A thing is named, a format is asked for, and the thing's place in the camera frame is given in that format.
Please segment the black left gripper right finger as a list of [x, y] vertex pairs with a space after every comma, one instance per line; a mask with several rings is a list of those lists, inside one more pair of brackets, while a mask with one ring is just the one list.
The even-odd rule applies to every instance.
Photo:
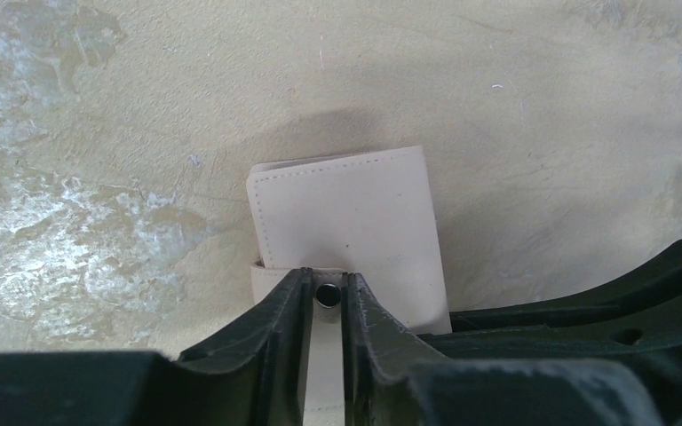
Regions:
[[626, 367], [601, 359], [450, 359], [409, 332], [358, 273], [342, 293], [348, 425], [658, 425]]

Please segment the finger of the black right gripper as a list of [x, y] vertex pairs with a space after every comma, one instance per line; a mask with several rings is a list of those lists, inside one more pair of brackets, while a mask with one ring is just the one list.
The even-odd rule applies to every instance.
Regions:
[[682, 240], [623, 276], [543, 302], [452, 312], [424, 340], [452, 359], [605, 359], [644, 384], [667, 425], [682, 425]]

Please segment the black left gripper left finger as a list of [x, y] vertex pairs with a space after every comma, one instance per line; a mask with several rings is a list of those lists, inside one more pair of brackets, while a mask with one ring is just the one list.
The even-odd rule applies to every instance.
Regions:
[[155, 351], [0, 353], [0, 425], [299, 425], [313, 275], [177, 359]]

